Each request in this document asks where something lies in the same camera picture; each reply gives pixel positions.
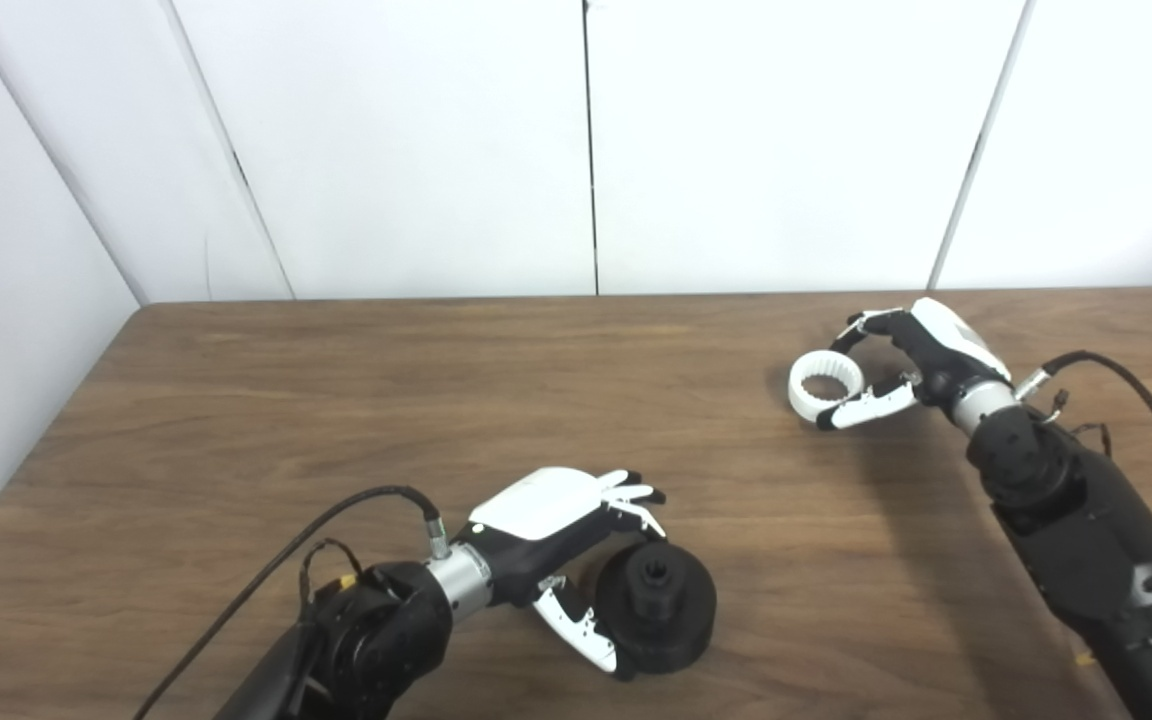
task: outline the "black cylindrical object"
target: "black cylindrical object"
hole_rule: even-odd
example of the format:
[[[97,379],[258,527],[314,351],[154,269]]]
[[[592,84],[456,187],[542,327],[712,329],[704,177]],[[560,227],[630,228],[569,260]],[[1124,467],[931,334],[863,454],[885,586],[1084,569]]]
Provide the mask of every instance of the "black cylindrical object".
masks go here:
[[[1152,720],[1152,511],[1114,461],[1049,427],[1068,473],[1059,495],[1033,511],[996,503],[995,515],[1052,614],[1087,644],[1135,720]],[[984,437],[969,460],[996,468],[1001,448]]]
[[[296,684],[301,642],[302,626],[283,632],[215,713],[215,720],[276,720],[282,715],[288,694]]]
[[[594,615],[617,647],[622,679],[676,673],[713,635],[718,592],[700,560],[675,544],[646,541],[613,555],[599,574]]]

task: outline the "white robotic hand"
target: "white robotic hand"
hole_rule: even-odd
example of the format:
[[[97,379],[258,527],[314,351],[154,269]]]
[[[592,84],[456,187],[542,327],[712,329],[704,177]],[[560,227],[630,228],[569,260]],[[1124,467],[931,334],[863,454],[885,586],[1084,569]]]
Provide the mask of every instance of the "white robotic hand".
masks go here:
[[[475,507],[447,558],[429,568],[457,621],[500,602],[526,607],[545,579],[613,532],[664,539],[644,502],[662,503],[664,493],[632,471],[541,468]]]
[[[1010,395],[1007,382],[1011,376],[1002,361],[963,319],[931,297],[915,301],[909,310],[867,310],[847,321],[846,331],[838,334],[828,350],[808,353],[790,369],[790,404],[819,429],[847,429],[900,414],[919,402],[950,410],[961,406],[963,393],[972,388],[991,396]],[[892,338],[892,344],[904,351],[918,370],[864,387],[864,374],[847,353],[872,334]],[[844,385],[846,397],[824,400],[812,395],[804,387],[812,377],[836,379]]]
[[[616,520],[630,515],[639,521],[643,533],[664,538],[664,529],[652,511],[635,505],[664,502],[664,495],[642,483],[641,475],[630,470],[613,470],[594,478],[571,468],[541,468],[475,507],[470,511],[471,532],[480,535],[490,528],[525,541],[544,541],[604,511]],[[484,529],[475,529],[477,525]],[[571,558],[585,550],[575,550]]]

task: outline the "wall seam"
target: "wall seam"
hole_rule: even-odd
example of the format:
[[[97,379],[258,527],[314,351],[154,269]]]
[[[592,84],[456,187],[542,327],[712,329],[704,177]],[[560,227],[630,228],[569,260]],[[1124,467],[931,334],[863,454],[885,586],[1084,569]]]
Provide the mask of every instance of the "wall seam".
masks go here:
[[[984,111],[984,120],[980,122],[980,131],[972,146],[972,158],[968,159],[968,168],[963,173],[963,184],[958,187],[958,195],[954,199],[954,209],[950,210],[950,219],[945,226],[945,236],[941,237],[941,247],[935,252],[935,262],[932,263],[932,273],[927,278],[927,290],[933,291],[941,282],[941,272],[945,270],[945,262],[950,256],[950,247],[954,245],[954,236],[958,232],[958,220],[963,218],[963,210],[967,207],[968,196],[972,195],[972,183],[980,167],[980,159],[990,142],[990,132],[993,131],[993,122],[998,115],[998,109],[1002,106],[1002,96],[1006,94],[1007,83],[1011,81],[1011,68],[1016,65],[1020,55],[1020,46],[1024,44],[1025,31],[1029,29],[1029,17],[1033,14],[1038,0],[1025,0],[1020,8],[1020,17],[1016,18],[1016,29],[1011,31],[1011,44],[1007,46],[1007,55],[1002,59],[1002,68],[998,70],[998,79],[993,86],[993,96],[990,97],[990,106]]]
[[[194,78],[198,96],[202,98],[202,105],[204,105],[207,119],[211,120],[212,129],[215,129],[215,136],[218,136],[221,146],[223,146],[225,158],[227,158],[227,164],[229,165],[229,173],[233,175],[234,181],[238,182],[238,187],[242,188],[243,200],[247,202],[248,211],[255,217],[257,227],[260,228],[260,234],[265,237],[266,247],[270,248],[270,255],[273,256],[274,263],[278,265],[278,272],[282,278],[283,287],[287,288],[287,295],[291,296],[291,300],[296,300],[296,288],[291,287],[291,278],[287,274],[287,265],[283,264],[283,256],[278,251],[278,243],[274,242],[273,233],[270,233],[270,223],[265,222],[265,213],[262,213],[260,204],[256,202],[256,192],[252,191],[251,183],[247,181],[247,173],[243,170],[242,161],[238,159],[238,151],[234,150],[229,127],[220,115],[220,106],[217,104],[215,96],[211,92],[207,77],[205,74],[202,74],[202,63],[198,61],[198,54],[194,50],[194,43],[189,40],[189,33],[184,29],[184,23],[180,20],[177,6],[175,6],[173,0],[159,0],[159,5],[166,15],[166,20],[168,20],[168,28],[172,29],[172,35],[177,40],[180,54],[182,54],[184,65],[189,69],[189,76]]]
[[[60,160],[59,153],[56,152],[55,147],[52,147],[51,143],[47,142],[47,138],[44,136],[44,132],[41,132],[40,129],[38,129],[38,124],[35,122],[32,115],[29,114],[29,111],[24,105],[24,101],[20,100],[20,94],[17,90],[15,90],[15,86],[12,84],[12,82],[9,82],[8,76],[6,76],[6,73],[3,71],[3,67],[1,67],[1,65],[0,65],[0,83],[3,83],[3,90],[8,92],[8,97],[10,97],[12,104],[15,105],[15,109],[17,109],[20,116],[24,119],[24,123],[26,123],[29,131],[33,134],[33,138],[35,141],[38,142],[38,146],[41,147],[41,152],[44,152],[44,154],[47,157],[47,160],[50,160],[51,167],[56,170],[58,176],[60,176],[60,182],[65,183],[65,190],[69,191],[69,196],[73,197],[74,204],[78,206],[78,212],[82,213],[83,219],[88,220],[88,227],[91,228],[92,234],[96,235],[96,241],[100,242],[100,245],[105,250],[105,253],[109,257],[109,263],[114,265],[114,270],[119,273],[119,275],[123,278],[123,283],[127,286],[127,290],[132,294],[132,298],[136,300],[137,305],[141,306],[147,305],[147,297],[145,295],[145,290],[143,290],[141,283],[136,282],[136,278],[134,278],[132,274],[128,272],[126,266],[122,263],[120,263],[118,255],[115,255],[114,252],[113,247],[109,245],[109,238],[106,237],[106,234],[104,232],[101,232],[100,223],[96,221],[92,210],[90,205],[88,205],[88,197],[83,194],[77,179],[69,170],[67,165],[65,165],[63,161]]]

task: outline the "white fingertip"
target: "white fingertip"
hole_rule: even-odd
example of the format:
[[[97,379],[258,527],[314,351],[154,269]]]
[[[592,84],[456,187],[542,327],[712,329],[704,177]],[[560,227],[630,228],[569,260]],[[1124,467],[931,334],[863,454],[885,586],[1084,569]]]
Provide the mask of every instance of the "white fingertip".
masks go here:
[[[593,609],[586,611],[585,616],[574,623],[567,616],[563,606],[559,605],[553,588],[540,593],[540,600],[532,602],[532,607],[539,612],[545,624],[558,632],[558,637],[563,638],[563,642],[570,644],[586,660],[598,666],[599,670],[604,670],[604,673],[616,670],[616,646],[612,644],[611,639],[594,631]]]
[[[655,516],[646,507],[628,502],[608,502],[608,507],[614,511],[628,511],[630,515],[636,515],[641,520],[641,523],[643,523],[644,530],[655,530],[655,533],[664,538],[664,528],[660,526],[660,523],[657,523]]]
[[[614,488],[627,479],[630,479],[630,471],[612,470],[611,473],[599,475],[598,484],[602,488]]]
[[[838,400],[826,400],[808,392],[803,382],[808,378],[833,378],[846,387],[846,396]],[[841,404],[847,397],[856,395],[865,387],[865,376],[855,359],[832,350],[813,350],[795,361],[790,367],[788,395],[794,411],[809,423],[814,423],[817,415]]]
[[[655,492],[652,486],[622,486],[617,488],[607,488],[602,492],[602,500],[608,502],[628,502],[631,500],[639,500],[641,497],[649,497]]]

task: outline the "cable connector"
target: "cable connector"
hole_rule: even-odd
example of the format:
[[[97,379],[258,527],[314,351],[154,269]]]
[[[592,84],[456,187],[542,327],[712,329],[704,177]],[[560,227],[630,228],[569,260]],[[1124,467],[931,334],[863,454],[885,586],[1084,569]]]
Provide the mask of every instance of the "cable connector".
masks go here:
[[[1011,392],[1011,396],[1016,397],[1018,402],[1024,402],[1029,397],[1032,397],[1038,392],[1038,388],[1041,388],[1049,379],[1052,379],[1051,373],[1047,370],[1038,367],[1033,373],[1029,374],[1029,378],[1020,381],[1016,389]]]
[[[429,533],[429,551],[434,560],[447,560],[452,556],[452,547],[447,544],[447,528],[442,518],[425,520],[425,532]]]

